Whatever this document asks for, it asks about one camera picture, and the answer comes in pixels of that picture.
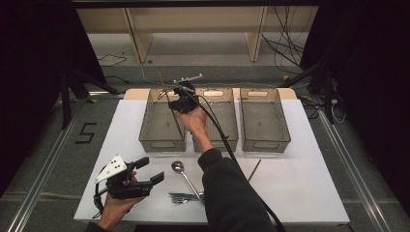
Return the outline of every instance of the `black sweater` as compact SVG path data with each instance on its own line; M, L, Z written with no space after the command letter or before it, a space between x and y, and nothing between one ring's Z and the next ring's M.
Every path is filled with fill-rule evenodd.
M205 211L211 231L276 231L262 201L232 159L210 149L198 163L204 171ZM105 230L90 222L86 232Z

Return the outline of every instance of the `gray carpet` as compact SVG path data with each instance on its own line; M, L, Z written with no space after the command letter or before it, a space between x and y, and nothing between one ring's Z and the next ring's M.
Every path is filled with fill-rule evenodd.
M145 78L139 67L112 67L103 68L105 75L125 78L130 83L110 77L109 85L119 89L146 88L156 86L151 82L158 80L157 70L160 70L165 80L169 83L181 76L195 76L202 73L205 77L195 82L220 83L223 77L224 83L231 87L257 86L254 84L268 84L277 86L283 82L283 72L274 67L144 67ZM296 85L295 91L298 95L306 93L308 80ZM87 84L88 88L100 90L99 88ZM85 224L73 220L73 214L78 206L79 199L84 191L87 180L94 168L94 163L98 157L106 132L109 128L112 116L115 112L119 99L98 99L96 103L87 103L75 121L73 131L68 142L49 177L44 191L37 202L31 217L27 221L24 231L83 231ZM313 108L306 107L307 116L311 116ZM326 133L319 118L310 119L310 124L314 135L322 151L325 162L328 165L331 176L337 187L337 191L351 218L351 226L356 232L375 231L369 216L353 188L346 170L340 162L335 147ZM86 123L95 123L86 127L87 132L94 134L90 143L77 144L76 141L86 141L89 137L80 135L82 127ZM47 127L44 128L42 136L33 153L28 157L19 169L12 184L0 200L0 231L5 231L13 214L18 209L23 200L25 192L31 188L31 183L35 181L46 160L54 141L61 132L62 107L56 104L53 112L50 113ZM383 213L390 224L392 231L410 231L410 219L404 214L390 189L383 181L377 168L367 158L366 148L361 142L354 128L350 125L348 118L343 124L336 124L350 155L361 168L366 183L372 194L380 204ZM122 224L114 231L133 231L134 225ZM287 231L350 231L343 226L316 226L316 225L286 225Z

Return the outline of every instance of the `person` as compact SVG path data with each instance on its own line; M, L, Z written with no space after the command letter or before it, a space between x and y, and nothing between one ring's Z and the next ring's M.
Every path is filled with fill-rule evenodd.
M205 195L205 212L210 231L276 231L265 206L253 187L243 175L238 164L230 158L224 158L221 151L214 148L207 133L207 115L197 107L192 112L175 113L185 128L195 137L201 152L198 164L203 170L202 184ZM106 198L105 208L99 224L89 226L114 225L139 200L111 202Z

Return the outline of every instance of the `white tabletop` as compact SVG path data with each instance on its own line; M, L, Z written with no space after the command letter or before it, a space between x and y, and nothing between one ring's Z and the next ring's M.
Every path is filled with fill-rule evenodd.
M190 134L187 151L183 153L145 153L138 141L146 101L121 100L102 145L93 173L75 213L76 220L92 220L97 213L93 203L94 180L115 156L125 162L150 158L150 164L137 170L137 179L149 180L164 171L165 179L154 186L151 195L125 215L124 221L150 224L204 224L205 208L192 201L184 205L171 203L168 193L192 193L180 174L171 169L174 160L184 163L185 172L198 191L202 191L202 170L197 164L200 156L193 150ZM313 135L302 104L298 100L282 100L292 141L282 154L246 153L242 151L239 104L235 102L239 141L235 156L248 177L262 158L250 183L284 224L317 223L345 224L349 218L338 196L329 170Z

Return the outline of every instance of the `ladle handle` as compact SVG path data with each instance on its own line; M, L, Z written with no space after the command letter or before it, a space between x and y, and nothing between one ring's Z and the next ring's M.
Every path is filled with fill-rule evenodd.
M188 176L185 175L184 172L181 172L181 174L185 177L185 180L187 180L188 184L190 184L190 188L193 190L193 192L195 192L196 197L198 197L198 199L201 201L201 203L203 205L205 205L204 200L202 199L202 197L199 196L198 192L196 191L196 189L193 187L193 185L190 183L190 180L188 179Z

